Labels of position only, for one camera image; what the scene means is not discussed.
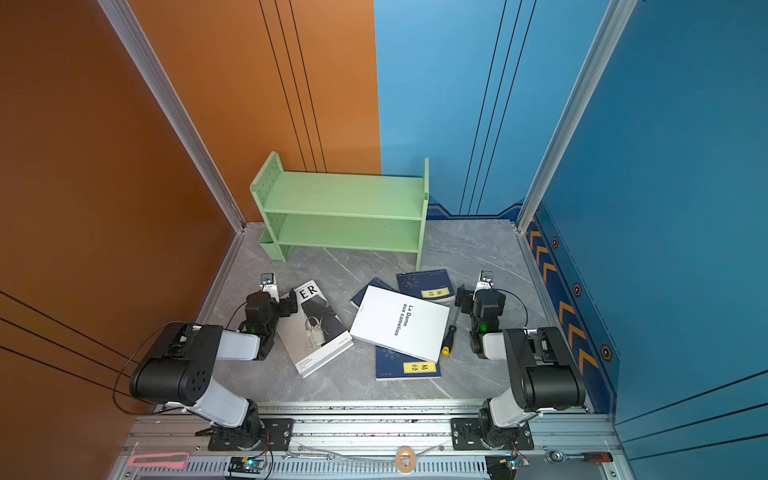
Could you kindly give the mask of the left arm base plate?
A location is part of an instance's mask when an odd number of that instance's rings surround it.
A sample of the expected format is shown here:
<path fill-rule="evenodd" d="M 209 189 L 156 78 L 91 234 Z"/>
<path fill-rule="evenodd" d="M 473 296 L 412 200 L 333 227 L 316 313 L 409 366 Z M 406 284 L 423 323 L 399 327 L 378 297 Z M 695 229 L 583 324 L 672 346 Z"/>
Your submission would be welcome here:
<path fill-rule="evenodd" d="M 238 428 L 210 428 L 209 451 L 285 451 L 293 436 L 294 420 L 291 418 L 260 419 L 256 426 Z"/>

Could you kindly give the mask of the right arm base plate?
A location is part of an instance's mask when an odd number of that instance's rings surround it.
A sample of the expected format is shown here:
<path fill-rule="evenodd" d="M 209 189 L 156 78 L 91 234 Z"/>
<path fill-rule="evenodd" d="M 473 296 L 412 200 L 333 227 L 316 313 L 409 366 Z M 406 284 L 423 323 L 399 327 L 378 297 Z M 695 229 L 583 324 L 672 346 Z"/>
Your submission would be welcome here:
<path fill-rule="evenodd" d="M 451 441 L 454 450 L 521 450 L 535 448 L 529 425 L 499 428 L 489 423 L 483 426 L 477 418 L 452 418 Z"/>

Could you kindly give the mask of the blue book front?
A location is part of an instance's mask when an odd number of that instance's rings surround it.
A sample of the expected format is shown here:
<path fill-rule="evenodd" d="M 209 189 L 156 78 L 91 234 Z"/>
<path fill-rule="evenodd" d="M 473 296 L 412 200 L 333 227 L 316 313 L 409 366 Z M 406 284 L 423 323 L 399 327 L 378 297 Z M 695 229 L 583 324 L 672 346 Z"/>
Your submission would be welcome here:
<path fill-rule="evenodd" d="M 377 381 L 435 379 L 441 377 L 440 365 L 401 354 L 380 346 L 375 347 L 375 377 Z"/>

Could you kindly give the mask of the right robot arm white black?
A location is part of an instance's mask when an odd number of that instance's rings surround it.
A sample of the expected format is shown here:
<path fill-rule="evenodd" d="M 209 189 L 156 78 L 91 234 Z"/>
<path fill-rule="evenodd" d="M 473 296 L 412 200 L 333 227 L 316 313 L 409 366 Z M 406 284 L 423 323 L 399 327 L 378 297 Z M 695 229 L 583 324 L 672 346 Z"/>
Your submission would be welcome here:
<path fill-rule="evenodd" d="M 528 423 L 543 410 L 567 410 L 584 404 L 587 396 L 582 374 L 575 365 L 561 331 L 500 327 L 506 304 L 504 292 L 494 288 L 457 289 L 455 305 L 470 317 L 470 348 L 481 359 L 506 364 L 509 386 L 484 401 L 478 411 L 474 435 L 460 428 L 456 447 L 481 445 L 487 449 L 530 450 Z"/>

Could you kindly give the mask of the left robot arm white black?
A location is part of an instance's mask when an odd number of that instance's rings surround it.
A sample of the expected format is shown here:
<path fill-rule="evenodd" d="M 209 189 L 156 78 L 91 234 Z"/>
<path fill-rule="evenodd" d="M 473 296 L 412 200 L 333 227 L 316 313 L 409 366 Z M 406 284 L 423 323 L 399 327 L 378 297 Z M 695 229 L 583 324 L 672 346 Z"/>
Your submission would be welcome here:
<path fill-rule="evenodd" d="M 296 293 L 268 291 L 249 295 L 246 319 L 236 330 L 220 325 L 171 322 L 131 374 L 130 394 L 137 400 L 170 404 L 209 423 L 196 433 L 209 439 L 210 451 L 267 451 L 272 434 L 256 403 L 213 378 L 219 360 L 261 361 L 275 343 L 279 320 L 298 311 Z"/>

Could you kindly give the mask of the white La Dame book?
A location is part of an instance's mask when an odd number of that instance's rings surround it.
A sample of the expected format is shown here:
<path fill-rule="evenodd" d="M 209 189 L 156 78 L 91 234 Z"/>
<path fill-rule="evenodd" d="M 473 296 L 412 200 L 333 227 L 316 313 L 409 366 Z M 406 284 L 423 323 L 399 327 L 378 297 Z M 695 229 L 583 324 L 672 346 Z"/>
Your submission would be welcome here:
<path fill-rule="evenodd" d="M 437 363 L 449 314 L 447 306 L 368 286 L 350 333 L 355 340 Z"/>

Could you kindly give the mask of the white LOVER book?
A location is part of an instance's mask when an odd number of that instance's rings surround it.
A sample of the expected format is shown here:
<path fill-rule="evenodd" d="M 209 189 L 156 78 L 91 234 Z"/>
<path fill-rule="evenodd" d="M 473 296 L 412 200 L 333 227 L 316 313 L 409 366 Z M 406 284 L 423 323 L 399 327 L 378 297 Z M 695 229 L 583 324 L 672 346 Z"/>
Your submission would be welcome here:
<path fill-rule="evenodd" d="M 353 346 L 353 338 L 314 280 L 289 292 L 298 310 L 281 318 L 277 333 L 295 368 L 307 378 Z"/>

